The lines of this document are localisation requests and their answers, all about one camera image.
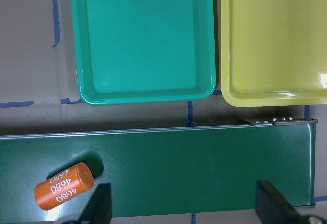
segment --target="orange cylinder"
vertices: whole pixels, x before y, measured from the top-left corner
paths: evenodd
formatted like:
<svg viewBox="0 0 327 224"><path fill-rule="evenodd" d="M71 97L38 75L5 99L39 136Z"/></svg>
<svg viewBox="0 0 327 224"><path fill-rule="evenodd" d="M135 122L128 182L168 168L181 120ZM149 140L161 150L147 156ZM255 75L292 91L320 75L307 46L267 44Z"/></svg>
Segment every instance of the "orange cylinder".
<svg viewBox="0 0 327 224"><path fill-rule="evenodd" d="M50 210L93 188L94 179L84 163L78 163L38 184L34 189L37 205Z"/></svg>

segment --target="blue tape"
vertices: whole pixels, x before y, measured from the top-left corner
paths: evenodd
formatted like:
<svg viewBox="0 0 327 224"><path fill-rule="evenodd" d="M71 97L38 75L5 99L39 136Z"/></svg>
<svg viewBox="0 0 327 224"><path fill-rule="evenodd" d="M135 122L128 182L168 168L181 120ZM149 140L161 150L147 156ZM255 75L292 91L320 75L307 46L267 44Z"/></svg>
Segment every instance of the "blue tape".
<svg viewBox="0 0 327 224"><path fill-rule="evenodd" d="M74 102L71 102L69 98L60 99L60 104L77 104L77 103L85 103L85 102L82 99L79 99Z"/></svg>
<svg viewBox="0 0 327 224"><path fill-rule="evenodd" d="M315 197L315 202L325 202L327 201L327 196L325 197Z"/></svg>
<svg viewBox="0 0 327 224"><path fill-rule="evenodd" d="M215 90L212 95L222 95L221 90Z"/></svg>
<svg viewBox="0 0 327 224"><path fill-rule="evenodd" d="M57 44L60 41L60 25L59 25L59 11L58 11L58 3L57 0L52 0L53 2L53 25L55 29L55 44L52 46L52 48L56 47Z"/></svg>
<svg viewBox="0 0 327 224"><path fill-rule="evenodd" d="M193 103L188 101L188 126L193 125Z"/></svg>
<svg viewBox="0 0 327 224"><path fill-rule="evenodd" d="M33 104L34 101L0 103L0 108L29 107Z"/></svg>
<svg viewBox="0 0 327 224"><path fill-rule="evenodd" d="M309 105L305 105L305 119L310 118L310 109Z"/></svg>
<svg viewBox="0 0 327 224"><path fill-rule="evenodd" d="M192 213L191 224L196 224L196 213Z"/></svg>

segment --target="green tray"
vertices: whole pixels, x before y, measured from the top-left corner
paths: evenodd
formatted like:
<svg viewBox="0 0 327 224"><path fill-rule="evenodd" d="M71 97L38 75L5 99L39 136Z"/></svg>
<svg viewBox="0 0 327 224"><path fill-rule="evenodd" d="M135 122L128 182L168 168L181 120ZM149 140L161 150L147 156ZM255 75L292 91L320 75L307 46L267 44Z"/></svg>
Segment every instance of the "green tray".
<svg viewBox="0 0 327 224"><path fill-rule="evenodd" d="M213 92L213 0L71 1L85 102L186 101Z"/></svg>

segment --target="screw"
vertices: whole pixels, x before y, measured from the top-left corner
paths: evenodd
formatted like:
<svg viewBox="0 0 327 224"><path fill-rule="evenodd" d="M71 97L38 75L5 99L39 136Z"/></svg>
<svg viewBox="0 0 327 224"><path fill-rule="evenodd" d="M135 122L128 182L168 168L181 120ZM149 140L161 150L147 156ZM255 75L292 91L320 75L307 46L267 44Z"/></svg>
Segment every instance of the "screw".
<svg viewBox="0 0 327 224"><path fill-rule="evenodd" d="M322 220L315 216L309 217L309 224L323 224Z"/></svg>

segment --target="yellow plastic tray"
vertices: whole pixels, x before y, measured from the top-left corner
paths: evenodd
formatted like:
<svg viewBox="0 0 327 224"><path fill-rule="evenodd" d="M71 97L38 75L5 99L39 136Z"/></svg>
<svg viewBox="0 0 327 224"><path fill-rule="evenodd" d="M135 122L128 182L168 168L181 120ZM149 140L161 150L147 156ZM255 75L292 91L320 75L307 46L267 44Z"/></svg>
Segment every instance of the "yellow plastic tray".
<svg viewBox="0 0 327 224"><path fill-rule="evenodd" d="M327 103L327 0L221 0L221 17L227 102Z"/></svg>

